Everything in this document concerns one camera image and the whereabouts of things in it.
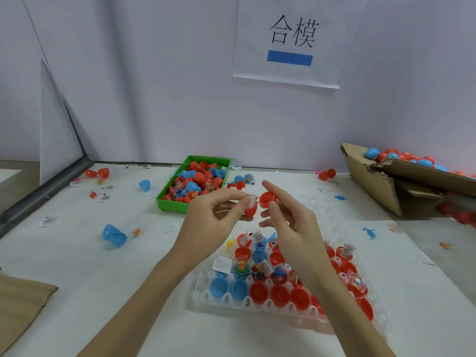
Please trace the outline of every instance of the left hand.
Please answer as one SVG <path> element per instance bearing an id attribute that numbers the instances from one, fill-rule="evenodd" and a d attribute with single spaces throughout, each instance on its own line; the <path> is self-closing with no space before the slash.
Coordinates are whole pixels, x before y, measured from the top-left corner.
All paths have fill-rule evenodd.
<path id="1" fill-rule="evenodd" d="M 239 220 L 253 220 L 243 214 L 249 208 L 249 196 L 223 188 L 193 199 L 172 250 L 195 268 L 223 244 Z"/>

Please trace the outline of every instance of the hand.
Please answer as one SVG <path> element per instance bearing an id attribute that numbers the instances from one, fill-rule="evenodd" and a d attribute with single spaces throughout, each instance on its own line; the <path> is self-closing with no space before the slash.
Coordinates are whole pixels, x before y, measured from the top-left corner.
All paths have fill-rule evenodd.
<path id="1" fill-rule="evenodd" d="M 276 229 L 279 249 L 303 284 L 309 286 L 316 271 L 335 274 L 314 212 L 269 181 L 263 180 L 263 186 L 276 195 L 277 202 L 261 212 L 262 217 L 270 219 L 259 226 Z"/>
<path id="2" fill-rule="evenodd" d="M 249 195 L 223 188 L 193 199 L 172 250 L 195 268 L 223 244 L 239 220 L 253 220 L 243 215 L 251 202 Z"/>

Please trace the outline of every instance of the right hand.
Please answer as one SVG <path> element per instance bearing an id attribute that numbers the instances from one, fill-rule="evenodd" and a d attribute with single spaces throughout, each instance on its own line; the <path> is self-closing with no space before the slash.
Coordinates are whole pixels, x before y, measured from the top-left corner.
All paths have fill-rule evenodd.
<path id="1" fill-rule="evenodd" d="M 316 274 L 335 275 L 314 212 L 269 181 L 263 180 L 262 184 L 276 195 L 277 202 L 271 202 L 269 209 L 261 212 L 263 218 L 270 219 L 259 226 L 276 229 L 279 250 L 303 284 L 310 285 Z"/>

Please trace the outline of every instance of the green plastic tray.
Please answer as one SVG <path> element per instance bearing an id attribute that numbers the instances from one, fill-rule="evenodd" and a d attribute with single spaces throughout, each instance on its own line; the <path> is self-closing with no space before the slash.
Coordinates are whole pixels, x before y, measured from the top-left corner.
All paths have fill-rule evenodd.
<path id="1" fill-rule="evenodd" d="M 199 155 L 189 155 L 185 159 L 185 161 L 182 163 L 182 165 L 176 170 L 174 176 L 170 178 L 169 182 L 164 186 L 162 191 L 159 193 L 157 196 L 157 205 L 159 209 L 161 210 L 170 210 L 172 212 L 180 212 L 180 213 L 186 213 L 188 210 L 188 203 L 184 202 L 173 202 L 170 200 L 162 200 L 162 197 L 167 194 L 169 186 L 172 186 L 175 178 L 177 175 L 180 174 L 182 170 L 187 170 L 190 166 L 191 161 L 196 161 L 197 163 L 200 163 L 201 161 L 205 161 L 207 164 L 213 164 L 217 163 L 218 169 L 221 169 L 222 167 L 227 168 L 227 173 L 225 174 L 225 177 L 223 178 L 223 184 L 222 188 L 226 188 L 227 184 L 227 177 L 228 177 L 228 172 L 229 172 L 229 167 L 231 160 L 230 159 L 223 159 L 223 158 L 218 158 L 214 156 L 199 156 Z"/>

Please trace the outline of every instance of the table surface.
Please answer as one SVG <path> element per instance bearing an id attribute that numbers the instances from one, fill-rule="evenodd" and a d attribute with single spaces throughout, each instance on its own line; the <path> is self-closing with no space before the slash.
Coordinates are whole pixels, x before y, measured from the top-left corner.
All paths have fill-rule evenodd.
<path id="1" fill-rule="evenodd" d="M 48 305 L 6 357 L 73 357 L 137 290 L 152 267 L 173 245 L 178 230 L 164 233 L 169 223 L 181 225 L 184 215 L 163 212 L 145 197 L 138 182 L 149 179 L 162 187 L 175 168 L 110 168 L 103 186 L 114 185 L 112 198 L 98 203 L 97 179 L 62 190 L 9 234 L 0 239 L 0 265 L 7 275 L 59 287 Z M 244 174 L 230 171 L 229 180 Z M 322 197 L 327 188 L 337 203 L 350 238 L 358 248 L 372 285 L 388 315 L 386 339 L 397 356 L 473 356 L 476 350 L 476 308 L 405 234 L 389 230 L 389 215 L 349 175 L 338 185 L 312 173 L 253 171 L 256 194 L 270 180 L 294 196 Z M 343 195 L 347 200 L 337 200 Z M 38 228 L 46 216 L 58 219 Z M 239 222 L 237 228 L 256 227 Z M 131 235 L 143 234 L 119 249 L 101 239 L 106 223 Z M 375 229 L 370 240 L 362 228 Z M 332 334 L 276 323 L 276 316 L 248 312 L 206 314 L 194 310 L 191 291 L 197 269 L 175 289 L 154 324 L 139 356 L 344 356 Z"/>

